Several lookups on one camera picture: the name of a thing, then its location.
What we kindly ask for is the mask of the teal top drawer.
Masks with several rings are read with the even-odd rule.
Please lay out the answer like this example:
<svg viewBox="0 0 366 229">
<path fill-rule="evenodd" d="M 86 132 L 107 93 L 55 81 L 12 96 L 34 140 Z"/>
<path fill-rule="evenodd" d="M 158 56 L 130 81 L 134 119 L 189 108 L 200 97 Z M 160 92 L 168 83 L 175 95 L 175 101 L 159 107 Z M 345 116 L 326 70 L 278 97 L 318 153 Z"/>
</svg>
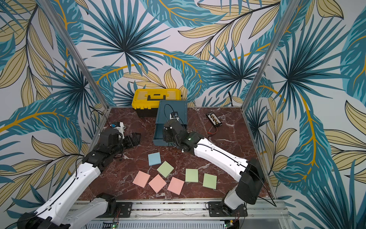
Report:
<svg viewBox="0 0 366 229">
<path fill-rule="evenodd" d="M 162 147 L 176 147 L 176 142 L 167 143 L 163 140 L 163 130 L 164 124 L 156 124 L 155 125 L 155 132 L 153 136 L 153 143 L 155 146 L 162 146 Z"/>
</svg>

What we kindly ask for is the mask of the blue sticky note pad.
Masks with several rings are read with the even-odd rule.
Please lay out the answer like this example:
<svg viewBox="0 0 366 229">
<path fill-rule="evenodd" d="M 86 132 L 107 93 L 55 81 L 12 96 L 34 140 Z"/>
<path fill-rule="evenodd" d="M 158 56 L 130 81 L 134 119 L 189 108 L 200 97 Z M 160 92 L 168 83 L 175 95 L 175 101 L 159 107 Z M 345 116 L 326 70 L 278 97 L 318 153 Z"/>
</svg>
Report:
<svg viewBox="0 0 366 229">
<path fill-rule="evenodd" d="M 161 156 L 159 152 L 148 155 L 149 166 L 155 166 L 161 164 Z"/>
</svg>

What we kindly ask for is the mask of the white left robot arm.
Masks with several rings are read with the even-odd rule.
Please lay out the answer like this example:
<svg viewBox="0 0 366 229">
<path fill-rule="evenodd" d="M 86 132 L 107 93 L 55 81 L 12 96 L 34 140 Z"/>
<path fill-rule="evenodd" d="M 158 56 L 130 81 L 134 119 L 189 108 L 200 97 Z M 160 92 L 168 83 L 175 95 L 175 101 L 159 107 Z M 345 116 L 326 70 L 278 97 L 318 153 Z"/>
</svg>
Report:
<svg viewBox="0 0 366 229">
<path fill-rule="evenodd" d="M 113 162 L 116 155 L 140 144 L 141 134 L 123 136 L 116 128 L 104 130 L 99 143 L 83 159 L 75 173 L 63 186 L 33 213 L 18 219 L 18 229 L 80 229 L 93 219 L 106 215 L 118 216 L 115 196 L 102 193 L 87 205 L 70 213 L 69 210 L 86 188 Z"/>
</svg>

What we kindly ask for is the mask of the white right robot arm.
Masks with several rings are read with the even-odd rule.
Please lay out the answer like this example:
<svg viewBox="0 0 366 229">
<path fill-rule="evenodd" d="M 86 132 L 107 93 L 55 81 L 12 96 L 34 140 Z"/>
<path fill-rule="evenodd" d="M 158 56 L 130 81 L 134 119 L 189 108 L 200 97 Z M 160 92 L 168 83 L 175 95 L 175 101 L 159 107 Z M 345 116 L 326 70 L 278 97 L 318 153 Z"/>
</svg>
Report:
<svg viewBox="0 0 366 229">
<path fill-rule="evenodd" d="M 257 159 L 239 158 L 219 148 L 202 134 L 188 132 L 176 119 L 164 124 L 163 140 L 174 143 L 183 153 L 191 153 L 209 161 L 238 182 L 223 198 L 223 209 L 234 211 L 242 204 L 256 203 L 265 182 L 264 172 Z"/>
</svg>

